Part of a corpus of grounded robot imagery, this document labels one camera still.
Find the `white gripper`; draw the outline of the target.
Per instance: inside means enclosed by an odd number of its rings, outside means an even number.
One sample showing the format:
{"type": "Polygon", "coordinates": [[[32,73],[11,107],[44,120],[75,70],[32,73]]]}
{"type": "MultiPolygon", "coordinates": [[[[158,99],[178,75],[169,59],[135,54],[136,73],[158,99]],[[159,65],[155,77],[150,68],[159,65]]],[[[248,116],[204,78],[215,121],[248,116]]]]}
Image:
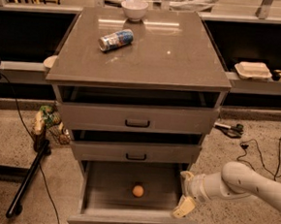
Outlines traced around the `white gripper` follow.
{"type": "Polygon", "coordinates": [[[192,198],[184,195],[180,197],[178,205],[172,211],[174,218],[182,218],[188,215],[195,208],[195,201],[201,204],[209,201],[203,186],[205,175],[194,176],[188,171],[181,171],[180,175],[183,178],[183,185],[188,187],[188,192],[192,198]]]}

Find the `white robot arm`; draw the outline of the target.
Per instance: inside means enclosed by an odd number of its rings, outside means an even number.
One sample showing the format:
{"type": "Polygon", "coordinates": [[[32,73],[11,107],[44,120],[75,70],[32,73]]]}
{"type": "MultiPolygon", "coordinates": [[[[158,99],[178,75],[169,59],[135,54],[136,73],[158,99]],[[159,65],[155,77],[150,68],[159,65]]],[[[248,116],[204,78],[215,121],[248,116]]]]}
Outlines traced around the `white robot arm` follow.
{"type": "Polygon", "coordinates": [[[183,194],[172,211],[173,218],[188,215],[197,203],[223,199],[243,201],[258,197],[281,212],[281,183],[263,177],[248,166],[235,161],[224,164],[215,174],[180,173],[183,194]]]}

